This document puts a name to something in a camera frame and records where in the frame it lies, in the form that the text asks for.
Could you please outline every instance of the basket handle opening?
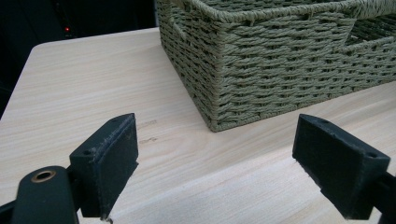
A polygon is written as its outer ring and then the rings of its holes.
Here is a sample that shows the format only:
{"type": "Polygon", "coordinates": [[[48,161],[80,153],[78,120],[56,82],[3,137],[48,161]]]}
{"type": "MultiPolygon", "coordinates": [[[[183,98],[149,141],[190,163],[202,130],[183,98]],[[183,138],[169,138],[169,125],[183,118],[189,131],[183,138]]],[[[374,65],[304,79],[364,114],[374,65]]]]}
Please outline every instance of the basket handle opening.
{"type": "Polygon", "coordinates": [[[187,39],[186,29],[186,12],[190,11],[190,5],[182,0],[169,0],[168,2],[169,23],[183,40],[187,39]]]}

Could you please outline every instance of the tabletop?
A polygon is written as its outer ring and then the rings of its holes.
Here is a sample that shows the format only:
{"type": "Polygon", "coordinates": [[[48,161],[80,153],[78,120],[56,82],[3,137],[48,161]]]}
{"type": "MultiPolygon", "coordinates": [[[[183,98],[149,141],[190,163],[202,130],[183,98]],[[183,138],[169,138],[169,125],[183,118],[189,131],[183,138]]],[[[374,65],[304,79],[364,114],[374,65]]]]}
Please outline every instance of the tabletop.
{"type": "MultiPolygon", "coordinates": [[[[135,113],[139,166],[114,223],[346,221],[291,157],[299,114],[388,154],[396,174],[396,82],[212,133],[168,60],[157,28],[35,47],[0,121],[0,204],[35,169],[69,154],[107,120],[135,113]]],[[[80,223],[101,223],[82,218],[80,223]]]]}

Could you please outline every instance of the wooden table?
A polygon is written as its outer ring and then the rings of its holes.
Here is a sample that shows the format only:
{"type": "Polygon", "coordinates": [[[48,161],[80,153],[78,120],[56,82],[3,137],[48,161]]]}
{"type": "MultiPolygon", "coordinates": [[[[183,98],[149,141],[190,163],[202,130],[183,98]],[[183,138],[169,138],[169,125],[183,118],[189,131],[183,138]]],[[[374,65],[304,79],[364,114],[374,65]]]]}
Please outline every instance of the wooden table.
{"type": "MultiPolygon", "coordinates": [[[[0,122],[0,204],[31,171],[134,112],[139,163],[111,213],[121,223],[346,222],[291,157],[300,113],[328,119],[393,158],[396,82],[221,133],[210,132],[158,29],[35,47],[0,122]]],[[[81,223],[101,223],[80,218],[81,223]]]]}

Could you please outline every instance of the woven rope texture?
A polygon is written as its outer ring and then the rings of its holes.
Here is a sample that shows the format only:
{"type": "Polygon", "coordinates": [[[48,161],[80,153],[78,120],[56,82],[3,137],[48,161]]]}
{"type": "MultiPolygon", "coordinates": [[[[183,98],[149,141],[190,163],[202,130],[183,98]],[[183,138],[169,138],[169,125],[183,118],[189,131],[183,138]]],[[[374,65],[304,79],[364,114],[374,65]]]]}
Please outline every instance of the woven rope texture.
{"type": "Polygon", "coordinates": [[[158,12],[163,48],[218,132],[396,80],[396,17],[357,20],[368,2],[158,0],[158,12]]]}

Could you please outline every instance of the basket rim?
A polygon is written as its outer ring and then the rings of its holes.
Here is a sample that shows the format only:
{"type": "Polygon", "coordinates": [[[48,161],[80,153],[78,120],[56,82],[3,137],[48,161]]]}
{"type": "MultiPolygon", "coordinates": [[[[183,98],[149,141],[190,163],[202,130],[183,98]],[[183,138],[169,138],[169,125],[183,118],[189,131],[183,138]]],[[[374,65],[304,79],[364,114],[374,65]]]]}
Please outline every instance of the basket rim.
{"type": "Polygon", "coordinates": [[[329,2],[329,3],[315,3],[311,5],[301,5],[293,7],[276,7],[276,8],[265,8],[255,9],[250,11],[236,11],[230,12],[226,10],[215,9],[201,0],[170,0],[179,7],[185,9],[188,4],[198,8],[204,12],[205,15],[215,21],[255,21],[272,19],[275,17],[292,16],[292,15],[306,15],[314,14],[324,11],[345,11],[354,10],[355,15],[359,13],[359,6],[361,1],[365,0],[344,0],[341,2],[329,2]]]}

